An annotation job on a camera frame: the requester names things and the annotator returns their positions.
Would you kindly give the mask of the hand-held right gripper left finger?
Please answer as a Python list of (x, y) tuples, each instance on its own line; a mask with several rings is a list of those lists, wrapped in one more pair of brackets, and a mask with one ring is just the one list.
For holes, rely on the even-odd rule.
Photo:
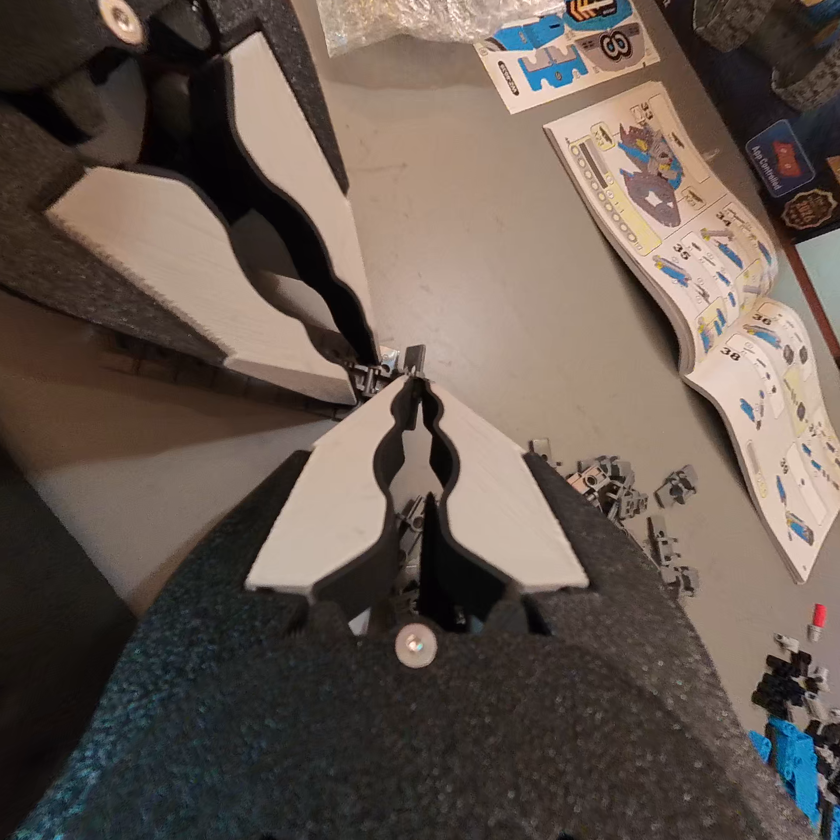
[(312, 445), (246, 577), (250, 591), (375, 599), (396, 576), (391, 485), (414, 427), (414, 381), (394, 380)]

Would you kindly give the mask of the pile of grey track pieces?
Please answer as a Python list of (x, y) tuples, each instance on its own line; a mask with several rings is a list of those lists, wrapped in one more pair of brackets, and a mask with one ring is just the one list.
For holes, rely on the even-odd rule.
[[(626, 531), (628, 520), (648, 511), (648, 494), (635, 487), (630, 462), (616, 455), (599, 455), (579, 462), (578, 466), (565, 480), (619, 529)], [(396, 513), (401, 567), (392, 593), (397, 603), (412, 613), (417, 612), (425, 508), (426, 498), (419, 495)], [(696, 596), (700, 590), (699, 571), (681, 562), (681, 555), (675, 550), (677, 540), (669, 536), (665, 520), (648, 517), (647, 533), (643, 549), (668, 593), (677, 601)]]

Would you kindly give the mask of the building instruction booklet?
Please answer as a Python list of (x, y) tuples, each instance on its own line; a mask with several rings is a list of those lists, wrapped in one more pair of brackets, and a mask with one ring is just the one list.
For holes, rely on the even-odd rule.
[(649, 81), (543, 126), (595, 223), (657, 301), (679, 375), (716, 407), (794, 581), (838, 518), (839, 443), (801, 317), (774, 300), (774, 240)]

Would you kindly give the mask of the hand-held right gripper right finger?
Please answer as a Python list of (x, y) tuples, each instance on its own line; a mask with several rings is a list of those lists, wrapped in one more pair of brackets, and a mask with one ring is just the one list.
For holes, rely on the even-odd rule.
[(524, 594), (587, 588), (526, 451), (437, 383), (424, 384), (423, 420), (448, 545)]

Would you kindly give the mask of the blue building set box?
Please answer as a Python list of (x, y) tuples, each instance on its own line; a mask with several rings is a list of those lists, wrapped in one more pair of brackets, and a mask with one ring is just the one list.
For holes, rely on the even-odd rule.
[(657, 3), (762, 184), (804, 242), (838, 229), (839, 2)]

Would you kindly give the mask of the crumpled clear plastic bag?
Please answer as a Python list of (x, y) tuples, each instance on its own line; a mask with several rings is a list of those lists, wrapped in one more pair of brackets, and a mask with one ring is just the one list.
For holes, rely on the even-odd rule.
[(509, 13), (501, 1), (317, 1), (316, 6), (330, 57), (397, 36), (471, 44)]

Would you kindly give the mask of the grey desk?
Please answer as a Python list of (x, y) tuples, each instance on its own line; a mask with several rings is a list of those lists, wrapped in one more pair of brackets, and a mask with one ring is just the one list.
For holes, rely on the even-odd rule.
[[(764, 219), (731, 141), (656, 2), (639, 4), (656, 67), (510, 115), (472, 46), (394, 38), (328, 57), (296, 2), (350, 178), (381, 342), (427, 346), (426, 371), (526, 447), (565, 465), (616, 454), (655, 490), (691, 464), (698, 494), (665, 514), (700, 593), (686, 611), (746, 730), (773, 635), (838, 672), (838, 522), (796, 584), (759, 520), (716, 409), (678, 376), (659, 306), (594, 225), (543, 132), (648, 79), (668, 88), (722, 181)], [(88, 325), (2, 297), (2, 440), (136, 615), (208, 530), (326, 419), (110, 371)]]

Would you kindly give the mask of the blue sticker sheet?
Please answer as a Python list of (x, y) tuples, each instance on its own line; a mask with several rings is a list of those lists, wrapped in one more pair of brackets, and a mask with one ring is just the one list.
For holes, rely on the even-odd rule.
[(475, 50), (511, 115), (660, 61), (630, 1), (561, 2), (499, 29)]

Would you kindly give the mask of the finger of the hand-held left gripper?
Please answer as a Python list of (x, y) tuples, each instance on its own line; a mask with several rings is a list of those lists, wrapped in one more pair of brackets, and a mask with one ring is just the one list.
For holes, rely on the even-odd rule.
[(322, 402), (356, 404), (347, 371), (260, 296), (227, 228), (189, 185), (93, 167), (45, 214), (218, 348), (225, 368)]
[(267, 223), (356, 358), (377, 361), (350, 201), (262, 33), (193, 77), (193, 174), (229, 225), (251, 213)]

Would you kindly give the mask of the heap of blue black bricks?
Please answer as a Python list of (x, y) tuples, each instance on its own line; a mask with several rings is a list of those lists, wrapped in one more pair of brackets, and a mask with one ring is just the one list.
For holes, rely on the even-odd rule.
[(751, 702), (766, 714), (749, 732), (760, 759), (815, 830), (839, 838), (839, 709), (829, 697), (830, 671), (801, 642), (775, 633)]

